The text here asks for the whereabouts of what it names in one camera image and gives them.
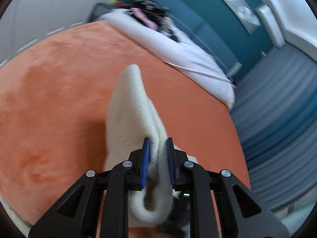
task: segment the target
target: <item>orange bedspread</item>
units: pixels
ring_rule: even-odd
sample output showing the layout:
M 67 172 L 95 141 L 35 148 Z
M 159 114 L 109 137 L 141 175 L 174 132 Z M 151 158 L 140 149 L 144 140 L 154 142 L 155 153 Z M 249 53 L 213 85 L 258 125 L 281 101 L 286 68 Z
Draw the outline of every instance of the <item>orange bedspread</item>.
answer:
M 229 169 L 249 187 L 225 105 L 96 22 L 47 38 L 0 69 L 0 193 L 26 221 L 34 224 L 86 170 L 102 170 L 107 105 L 130 64 L 141 69 L 174 143 L 206 169 Z

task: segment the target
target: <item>bed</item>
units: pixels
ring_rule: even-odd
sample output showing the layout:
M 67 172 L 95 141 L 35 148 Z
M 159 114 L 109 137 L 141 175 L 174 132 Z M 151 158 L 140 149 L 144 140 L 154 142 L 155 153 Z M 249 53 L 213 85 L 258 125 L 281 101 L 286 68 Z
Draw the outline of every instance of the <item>bed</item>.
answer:
M 178 41 L 143 26 L 129 16 L 126 9 L 115 9 L 100 17 L 111 27 L 177 69 L 231 110 L 235 102 L 234 85 L 218 66 L 215 58 L 196 45 L 189 36 L 170 20 Z
M 176 27 L 186 33 L 190 39 L 206 53 L 212 55 L 217 65 L 228 77 L 233 77 L 242 67 L 228 45 L 216 31 L 195 11 L 181 0 L 154 0 L 168 8 L 167 16 L 172 18 Z M 113 9 L 113 5 L 99 3 L 92 10 L 90 22 Z
M 105 115 L 120 72 L 141 70 L 167 133 L 207 170 L 248 171 L 226 106 L 104 22 L 69 29 L 0 70 L 0 194 L 26 222 L 107 157 Z

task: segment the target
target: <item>pile of clothes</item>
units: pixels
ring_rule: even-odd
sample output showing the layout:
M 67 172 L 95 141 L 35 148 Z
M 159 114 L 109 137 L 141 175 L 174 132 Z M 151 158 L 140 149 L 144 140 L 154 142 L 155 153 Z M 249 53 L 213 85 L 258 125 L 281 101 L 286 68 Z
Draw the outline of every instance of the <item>pile of clothes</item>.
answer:
M 166 16 L 168 9 L 161 7 L 155 1 L 134 1 L 132 4 L 118 2 L 116 7 L 128 9 L 126 13 L 142 25 L 158 31 L 176 42 L 179 41 L 171 28 L 173 24 L 172 20 Z

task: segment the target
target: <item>white door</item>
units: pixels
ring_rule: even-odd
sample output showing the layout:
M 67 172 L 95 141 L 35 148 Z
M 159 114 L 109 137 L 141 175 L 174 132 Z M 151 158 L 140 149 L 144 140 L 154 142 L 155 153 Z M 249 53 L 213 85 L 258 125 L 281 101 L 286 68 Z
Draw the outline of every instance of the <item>white door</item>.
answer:
M 98 0 L 13 0 L 0 20 L 0 66 L 52 34 L 87 21 Z

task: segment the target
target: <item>white blanket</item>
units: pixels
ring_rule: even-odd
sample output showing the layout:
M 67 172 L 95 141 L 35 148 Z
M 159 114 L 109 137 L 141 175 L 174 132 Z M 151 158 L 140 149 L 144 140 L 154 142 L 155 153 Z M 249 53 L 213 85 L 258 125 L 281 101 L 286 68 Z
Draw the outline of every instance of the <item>white blanket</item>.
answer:
M 143 26 L 125 11 L 115 9 L 102 15 L 101 19 L 185 74 L 231 110 L 235 101 L 233 85 L 211 55 L 175 26 L 173 28 L 180 42 Z

